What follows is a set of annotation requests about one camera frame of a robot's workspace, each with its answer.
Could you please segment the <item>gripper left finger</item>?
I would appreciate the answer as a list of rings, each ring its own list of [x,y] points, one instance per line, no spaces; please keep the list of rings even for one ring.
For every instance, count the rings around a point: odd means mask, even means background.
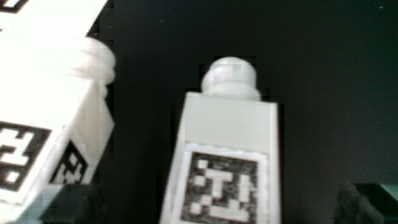
[[[101,188],[50,185],[23,212],[23,224],[101,224]]]

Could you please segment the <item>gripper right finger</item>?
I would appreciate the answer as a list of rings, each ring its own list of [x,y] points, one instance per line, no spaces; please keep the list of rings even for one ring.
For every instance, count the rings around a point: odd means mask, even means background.
[[[398,224],[398,185],[380,183],[341,185],[334,224]]]

